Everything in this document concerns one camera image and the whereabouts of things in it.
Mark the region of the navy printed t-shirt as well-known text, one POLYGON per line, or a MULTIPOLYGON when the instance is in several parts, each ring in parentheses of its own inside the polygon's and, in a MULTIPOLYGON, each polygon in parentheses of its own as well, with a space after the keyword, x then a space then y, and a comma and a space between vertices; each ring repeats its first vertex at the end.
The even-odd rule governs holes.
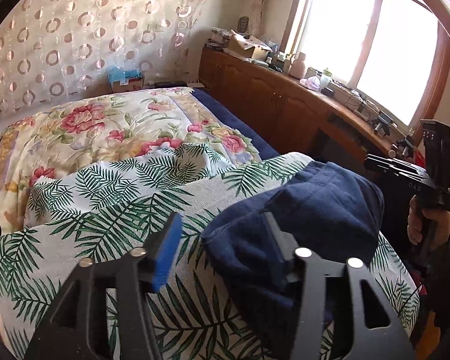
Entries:
POLYGON ((201 244, 244 321, 273 358, 285 359, 302 289, 287 280, 291 267, 266 214, 321 258, 370 264, 383 213, 384 197, 374 183, 337 164, 312 162, 285 185, 226 208, 201 233, 201 244))

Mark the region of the palm leaf blanket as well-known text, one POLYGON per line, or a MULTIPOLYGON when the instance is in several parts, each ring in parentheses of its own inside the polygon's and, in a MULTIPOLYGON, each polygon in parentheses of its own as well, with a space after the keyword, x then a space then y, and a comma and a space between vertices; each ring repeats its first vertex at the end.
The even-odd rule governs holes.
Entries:
POLYGON ((122 257, 171 213, 183 234, 165 286, 149 298, 165 359, 270 359, 209 264, 200 236, 229 206, 278 188, 311 164, 292 152, 232 166, 207 145, 98 162, 59 180, 40 179, 19 232, 0 236, 0 331, 16 359, 66 277, 84 258, 122 257))

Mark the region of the navy blue bed sheet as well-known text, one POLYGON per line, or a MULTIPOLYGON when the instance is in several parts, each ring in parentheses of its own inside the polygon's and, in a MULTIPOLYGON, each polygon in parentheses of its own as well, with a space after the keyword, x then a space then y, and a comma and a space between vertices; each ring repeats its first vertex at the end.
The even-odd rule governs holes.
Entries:
POLYGON ((252 140, 253 145, 258 150, 261 159, 269 159, 280 154, 273 149, 260 135, 258 135, 249 125, 237 118, 224 105, 214 99, 201 89, 194 89, 193 96, 209 109, 220 122, 230 128, 238 129, 243 135, 252 140))

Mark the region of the long wooden cabinet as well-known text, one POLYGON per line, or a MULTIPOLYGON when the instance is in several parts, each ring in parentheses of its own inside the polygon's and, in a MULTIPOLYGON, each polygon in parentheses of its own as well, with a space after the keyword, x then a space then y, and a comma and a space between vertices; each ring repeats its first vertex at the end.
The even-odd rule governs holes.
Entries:
POLYGON ((388 156, 393 148, 350 105, 223 51, 203 48, 198 78, 210 96, 281 154, 300 151, 361 173, 366 155, 388 156))

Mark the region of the white bottle green cap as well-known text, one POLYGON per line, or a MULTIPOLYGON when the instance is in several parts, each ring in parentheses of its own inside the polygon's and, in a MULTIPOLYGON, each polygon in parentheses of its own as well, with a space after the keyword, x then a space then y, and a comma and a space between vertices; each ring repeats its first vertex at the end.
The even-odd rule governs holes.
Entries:
POLYGON ((322 71, 322 75, 320 77, 320 83, 319 83, 320 90, 323 90, 324 88, 326 88, 331 79, 332 79, 332 73, 327 68, 324 69, 322 71))

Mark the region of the window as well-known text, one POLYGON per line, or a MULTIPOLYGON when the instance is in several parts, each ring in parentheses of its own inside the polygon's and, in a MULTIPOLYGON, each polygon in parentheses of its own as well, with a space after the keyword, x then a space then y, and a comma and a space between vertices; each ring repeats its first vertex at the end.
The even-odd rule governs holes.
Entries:
POLYGON ((450 68, 450 38, 423 0, 292 0, 280 47, 330 70, 415 140, 450 68))

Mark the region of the pink jug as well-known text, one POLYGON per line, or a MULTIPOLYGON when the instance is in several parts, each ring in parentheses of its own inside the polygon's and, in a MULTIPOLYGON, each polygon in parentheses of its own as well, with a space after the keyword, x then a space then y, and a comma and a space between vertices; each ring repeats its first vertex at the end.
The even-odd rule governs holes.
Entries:
POLYGON ((297 52, 291 56, 289 75, 297 80, 301 80, 305 77, 305 53, 297 52))

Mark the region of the floral quilt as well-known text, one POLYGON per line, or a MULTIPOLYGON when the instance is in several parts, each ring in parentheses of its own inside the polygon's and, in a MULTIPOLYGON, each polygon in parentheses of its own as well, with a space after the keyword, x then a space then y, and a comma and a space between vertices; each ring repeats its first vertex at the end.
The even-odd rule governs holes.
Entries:
POLYGON ((0 226, 23 229, 32 185, 61 179, 97 161, 150 155, 205 143, 234 165, 259 162, 250 138, 228 127, 193 96, 193 88, 156 88, 92 97, 40 111, 0 135, 0 226))

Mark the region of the blue tissue box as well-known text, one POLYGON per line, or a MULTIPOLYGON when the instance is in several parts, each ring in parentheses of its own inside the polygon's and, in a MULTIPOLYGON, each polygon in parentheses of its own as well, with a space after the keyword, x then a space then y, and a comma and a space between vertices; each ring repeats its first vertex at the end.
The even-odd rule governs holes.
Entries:
POLYGON ((125 70, 121 67, 110 67, 107 69, 107 79, 113 94, 144 88, 144 76, 140 69, 125 70))

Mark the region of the cardboard box on cabinet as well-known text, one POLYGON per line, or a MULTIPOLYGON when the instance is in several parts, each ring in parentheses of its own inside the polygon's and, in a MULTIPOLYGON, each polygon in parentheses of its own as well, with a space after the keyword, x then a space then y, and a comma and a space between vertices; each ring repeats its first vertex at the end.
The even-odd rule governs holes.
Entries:
POLYGON ((259 39, 250 35, 245 38, 244 35, 232 31, 228 47, 231 52, 240 55, 243 58, 257 59, 265 61, 272 48, 259 39))

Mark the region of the circle-pattern sheer curtain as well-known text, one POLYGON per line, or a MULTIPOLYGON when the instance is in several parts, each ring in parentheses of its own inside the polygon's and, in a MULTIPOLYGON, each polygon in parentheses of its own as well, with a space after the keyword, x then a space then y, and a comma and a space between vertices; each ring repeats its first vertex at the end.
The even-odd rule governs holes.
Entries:
POLYGON ((188 74, 206 0, 0 0, 0 120, 86 97, 109 70, 188 74))

